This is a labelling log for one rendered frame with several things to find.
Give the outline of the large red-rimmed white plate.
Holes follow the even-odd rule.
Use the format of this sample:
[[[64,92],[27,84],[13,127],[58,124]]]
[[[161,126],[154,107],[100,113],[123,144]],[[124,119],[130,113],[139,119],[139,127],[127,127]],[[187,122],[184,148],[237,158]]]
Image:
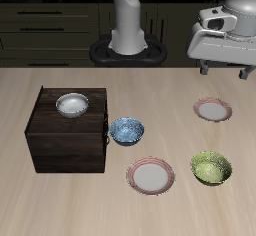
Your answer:
[[[167,192],[175,182],[173,168],[164,160],[145,157],[134,161],[127,169],[129,186],[139,194],[158,196]]]

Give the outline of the small red-rimmed white plate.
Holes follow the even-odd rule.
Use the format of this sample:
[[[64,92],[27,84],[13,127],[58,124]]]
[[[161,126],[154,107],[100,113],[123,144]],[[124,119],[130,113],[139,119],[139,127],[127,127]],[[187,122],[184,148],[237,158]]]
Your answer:
[[[233,115],[232,107],[219,98],[206,97],[199,99],[193,105],[194,113],[207,121],[223,122]]]

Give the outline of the green bowl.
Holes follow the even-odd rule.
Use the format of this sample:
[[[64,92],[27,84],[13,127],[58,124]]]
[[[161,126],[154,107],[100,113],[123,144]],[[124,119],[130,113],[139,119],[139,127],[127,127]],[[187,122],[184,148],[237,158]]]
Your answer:
[[[233,172],[231,163],[221,154],[200,152],[190,162],[191,171],[198,181],[207,186],[218,186],[227,181]]]

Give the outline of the dark wooden cabinet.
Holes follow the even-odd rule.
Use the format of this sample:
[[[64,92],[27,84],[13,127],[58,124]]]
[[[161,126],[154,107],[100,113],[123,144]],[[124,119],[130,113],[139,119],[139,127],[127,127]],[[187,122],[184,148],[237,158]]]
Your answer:
[[[56,109],[64,94],[80,93],[89,108],[78,118]],[[25,129],[38,173],[103,173],[109,143],[107,90],[104,88],[41,88]]]

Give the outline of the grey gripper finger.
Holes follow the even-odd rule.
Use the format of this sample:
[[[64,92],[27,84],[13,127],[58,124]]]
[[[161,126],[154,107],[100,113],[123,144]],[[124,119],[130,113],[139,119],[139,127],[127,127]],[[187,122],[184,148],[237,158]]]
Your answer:
[[[246,80],[249,76],[249,74],[255,70],[254,66],[246,66],[243,70],[240,71],[239,73],[239,78]]]
[[[206,60],[201,60],[201,61],[200,61],[200,65],[201,65],[201,67],[200,67],[200,73],[201,73],[202,75],[207,75],[207,74],[208,74],[208,71],[209,71],[209,67],[208,67],[208,65],[207,65],[207,61],[206,61]]]

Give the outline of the dark kitchen cupboards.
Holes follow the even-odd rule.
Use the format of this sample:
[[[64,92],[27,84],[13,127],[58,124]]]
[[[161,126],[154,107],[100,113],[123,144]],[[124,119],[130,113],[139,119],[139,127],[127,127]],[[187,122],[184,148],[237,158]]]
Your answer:
[[[167,49],[160,67],[200,65],[185,51],[200,11],[225,0],[139,0],[140,28]],[[0,0],[1,67],[92,67],[90,47],[116,27],[114,0]],[[208,67],[242,64],[210,61]]]

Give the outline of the blue bowl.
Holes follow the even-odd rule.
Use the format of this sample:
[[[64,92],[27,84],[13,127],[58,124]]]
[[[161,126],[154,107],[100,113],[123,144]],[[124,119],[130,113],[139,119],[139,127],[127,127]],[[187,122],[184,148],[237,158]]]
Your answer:
[[[144,125],[134,118],[120,118],[109,127],[109,134],[113,140],[122,146],[137,144],[145,133]]]

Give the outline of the white bowl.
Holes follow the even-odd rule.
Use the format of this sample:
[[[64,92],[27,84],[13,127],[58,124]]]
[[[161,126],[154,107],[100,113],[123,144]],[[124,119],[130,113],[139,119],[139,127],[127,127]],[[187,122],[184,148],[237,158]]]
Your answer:
[[[88,98],[80,93],[68,93],[56,101],[57,111],[66,118],[78,118],[85,114],[88,108]]]

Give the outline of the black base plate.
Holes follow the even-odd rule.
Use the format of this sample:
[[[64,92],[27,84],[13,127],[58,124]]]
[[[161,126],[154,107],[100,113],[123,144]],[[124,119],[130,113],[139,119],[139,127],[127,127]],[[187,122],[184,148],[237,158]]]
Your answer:
[[[103,34],[90,47],[89,56],[99,68],[158,68],[167,58],[166,47],[153,34],[146,34],[147,49],[135,55],[121,55],[108,47],[112,37]]]

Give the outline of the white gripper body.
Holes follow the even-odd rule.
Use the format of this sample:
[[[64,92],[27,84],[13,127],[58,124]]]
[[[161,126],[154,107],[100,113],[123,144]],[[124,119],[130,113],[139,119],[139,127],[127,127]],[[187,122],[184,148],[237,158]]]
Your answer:
[[[204,29],[196,23],[186,43],[189,58],[256,65],[256,43],[226,39],[224,32]]]

